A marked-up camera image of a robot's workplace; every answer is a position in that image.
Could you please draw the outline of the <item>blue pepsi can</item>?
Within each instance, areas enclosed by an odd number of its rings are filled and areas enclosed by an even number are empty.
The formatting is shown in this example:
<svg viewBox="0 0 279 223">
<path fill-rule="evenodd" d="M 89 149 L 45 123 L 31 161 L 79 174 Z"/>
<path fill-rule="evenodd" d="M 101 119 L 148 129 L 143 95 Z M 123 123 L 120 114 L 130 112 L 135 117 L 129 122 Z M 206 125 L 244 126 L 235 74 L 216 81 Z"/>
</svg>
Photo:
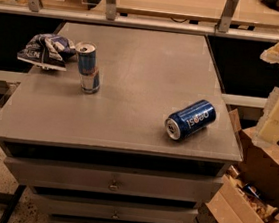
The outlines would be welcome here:
<svg viewBox="0 0 279 223">
<path fill-rule="evenodd" d="M 186 139 L 216 120 L 216 110 L 207 100 L 199 100 L 168 116 L 166 132 L 175 141 Z"/>
</svg>

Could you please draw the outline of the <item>red bull can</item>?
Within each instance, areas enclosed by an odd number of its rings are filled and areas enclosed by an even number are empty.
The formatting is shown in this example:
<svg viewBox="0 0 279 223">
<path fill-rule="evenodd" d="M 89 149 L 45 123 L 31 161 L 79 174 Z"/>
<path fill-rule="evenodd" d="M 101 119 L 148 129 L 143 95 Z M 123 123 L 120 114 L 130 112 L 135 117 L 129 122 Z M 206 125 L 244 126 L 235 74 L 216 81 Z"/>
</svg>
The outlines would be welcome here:
<svg viewBox="0 0 279 223">
<path fill-rule="evenodd" d="M 100 88 L 100 73 L 96 66 L 96 45 L 91 42 L 79 42 L 75 50 L 82 90 L 87 94 L 96 93 Z"/>
</svg>

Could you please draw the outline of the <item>grey metal railing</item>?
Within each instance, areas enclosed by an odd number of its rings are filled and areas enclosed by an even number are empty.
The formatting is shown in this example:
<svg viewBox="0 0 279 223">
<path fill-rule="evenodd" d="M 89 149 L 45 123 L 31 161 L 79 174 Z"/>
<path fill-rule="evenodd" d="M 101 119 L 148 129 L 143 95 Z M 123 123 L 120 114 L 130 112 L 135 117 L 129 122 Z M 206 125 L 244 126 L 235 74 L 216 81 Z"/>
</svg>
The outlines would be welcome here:
<svg viewBox="0 0 279 223">
<path fill-rule="evenodd" d="M 0 0 L 0 12 L 279 41 L 279 13 L 260 0 Z"/>
</svg>

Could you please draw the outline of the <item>open cardboard box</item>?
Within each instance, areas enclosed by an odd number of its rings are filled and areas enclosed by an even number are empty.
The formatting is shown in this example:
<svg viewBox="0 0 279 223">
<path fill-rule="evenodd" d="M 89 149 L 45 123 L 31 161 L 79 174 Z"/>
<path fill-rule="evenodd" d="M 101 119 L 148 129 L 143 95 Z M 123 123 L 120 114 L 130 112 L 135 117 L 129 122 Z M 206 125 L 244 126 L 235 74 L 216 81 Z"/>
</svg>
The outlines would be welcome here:
<svg viewBox="0 0 279 223">
<path fill-rule="evenodd" d="M 254 144 L 255 130 L 240 127 L 237 110 L 230 119 L 243 160 L 230 166 L 207 208 L 218 223 L 279 223 L 279 145 Z"/>
</svg>

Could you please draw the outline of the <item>grey drawer cabinet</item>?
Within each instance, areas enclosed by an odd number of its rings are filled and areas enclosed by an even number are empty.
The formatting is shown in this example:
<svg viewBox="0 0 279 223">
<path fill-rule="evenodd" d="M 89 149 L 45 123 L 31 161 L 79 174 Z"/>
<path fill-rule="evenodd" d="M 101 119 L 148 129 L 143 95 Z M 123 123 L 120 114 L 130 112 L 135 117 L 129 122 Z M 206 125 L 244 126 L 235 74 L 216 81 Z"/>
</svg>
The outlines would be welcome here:
<svg viewBox="0 0 279 223">
<path fill-rule="evenodd" d="M 76 63 L 30 70 L 0 111 L 11 174 L 49 223 L 193 221 L 241 158 L 205 38 L 74 23 L 61 34 L 96 44 L 100 89 L 82 92 Z M 168 116 L 199 100 L 216 120 L 171 139 Z"/>
</svg>

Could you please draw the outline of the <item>top drawer round knob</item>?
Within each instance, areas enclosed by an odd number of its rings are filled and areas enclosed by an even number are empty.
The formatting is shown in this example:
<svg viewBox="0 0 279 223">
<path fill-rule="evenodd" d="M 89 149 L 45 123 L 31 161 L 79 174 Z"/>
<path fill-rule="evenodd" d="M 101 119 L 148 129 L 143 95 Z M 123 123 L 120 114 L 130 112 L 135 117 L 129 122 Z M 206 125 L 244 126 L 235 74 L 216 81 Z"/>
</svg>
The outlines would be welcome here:
<svg viewBox="0 0 279 223">
<path fill-rule="evenodd" d="M 108 185 L 108 189 L 110 191 L 118 191 L 119 190 L 119 185 L 118 185 L 118 183 L 116 181 L 112 181 L 110 183 L 110 185 Z"/>
</svg>

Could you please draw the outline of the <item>crumpled blue chip bag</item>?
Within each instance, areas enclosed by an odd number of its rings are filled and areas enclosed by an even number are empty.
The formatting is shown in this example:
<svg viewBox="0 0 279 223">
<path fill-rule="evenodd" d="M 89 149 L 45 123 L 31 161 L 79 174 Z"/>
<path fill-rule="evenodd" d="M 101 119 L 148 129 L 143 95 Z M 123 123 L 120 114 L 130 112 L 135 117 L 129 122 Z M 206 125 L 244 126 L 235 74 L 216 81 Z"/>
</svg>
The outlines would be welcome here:
<svg viewBox="0 0 279 223">
<path fill-rule="evenodd" d="M 76 54 L 70 39 L 56 34 L 37 34 L 17 53 L 17 59 L 45 70 L 66 70 L 65 63 Z"/>
</svg>

